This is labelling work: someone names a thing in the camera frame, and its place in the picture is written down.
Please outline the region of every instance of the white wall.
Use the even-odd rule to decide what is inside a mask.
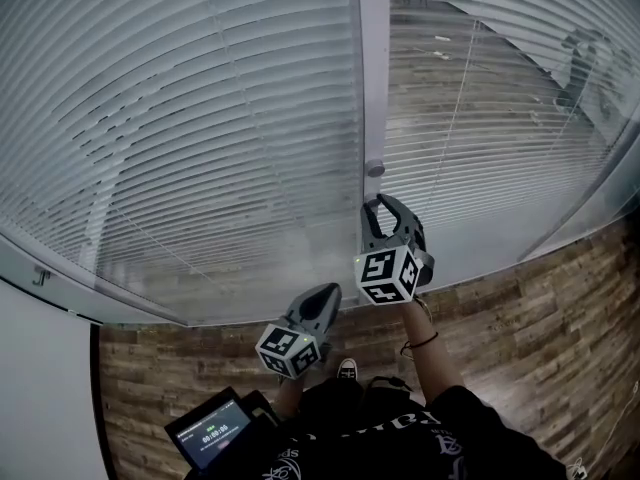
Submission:
[[[0,479],[106,480],[89,328],[0,281]]]

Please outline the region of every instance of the display screen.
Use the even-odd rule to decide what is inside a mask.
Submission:
[[[198,468],[205,469],[249,421],[238,404],[230,400],[176,437]]]

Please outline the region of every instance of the black device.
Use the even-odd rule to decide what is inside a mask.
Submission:
[[[258,450],[254,459],[268,455],[278,423],[259,391],[241,399],[228,387],[164,428],[193,468],[187,476],[192,478],[242,472],[242,449]]]

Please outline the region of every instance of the wooden floor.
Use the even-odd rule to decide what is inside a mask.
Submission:
[[[426,298],[468,386],[566,464],[581,456],[591,470],[640,378],[639,223],[618,221],[543,258]],[[262,330],[102,328],[104,418],[120,478],[183,478],[187,465],[163,426],[224,387],[273,396],[276,378],[253,350]],[[396,374],[417,386],[412,363],[398,355],[405,339],[388,308],[341,314],[334,353],[318,376],[348,355],[364,380]],[[590,478],[637,442],[639,401]]]

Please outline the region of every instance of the black sneaker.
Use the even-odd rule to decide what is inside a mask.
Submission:
[[[344,361],[340,363],[340,367],[338,368],[339,379],[353,379],[358,380],[358,366],[356,365],[355,359],[351,359],[348,357]]]

